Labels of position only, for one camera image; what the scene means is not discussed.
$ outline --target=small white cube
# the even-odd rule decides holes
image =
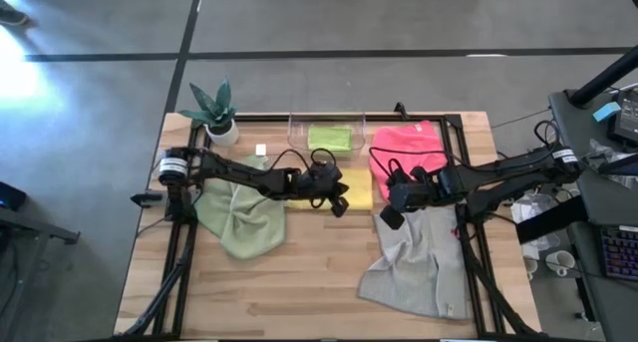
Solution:
[[[266,156],[266,144],[257,144],[255,146],[255,154],[258,157],[265,157]]]

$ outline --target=keyboard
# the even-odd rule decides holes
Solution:
[[[605,274],[638,281],[638,230],[632,232],[623,227],[600,227],[600,234]]]

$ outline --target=white mug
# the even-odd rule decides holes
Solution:
[[[567,270],[576,265],[576,259],[567,251],[556,251],[545,257],[545,263],[550,270],[560,277],[567,275]]]
[[[530,281],[532,278],[534,278],[533,273],[536,272],[537,269],[538,269],[538,261],[531,258],[525,259],[525,270],[527,271],[527,278]]]

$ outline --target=green towel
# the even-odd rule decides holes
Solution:
[[[265,157],[250,157],[244,164],[266,168]],[[286,237],[284,201],[262,196],[256,189],[219,178],[208,179],[195,205],[199,223],[219,237],[233,257],[258,256],[283,243]]]
[[[308,131],[308,148],[319,148],[332,152],[347,152],[352,150],[352,129],[350,127],[315,127]]]

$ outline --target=computer monitor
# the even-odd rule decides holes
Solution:
[[[605,163],[598,167],[598,173],[638,176],[638,154],[613,163]]]

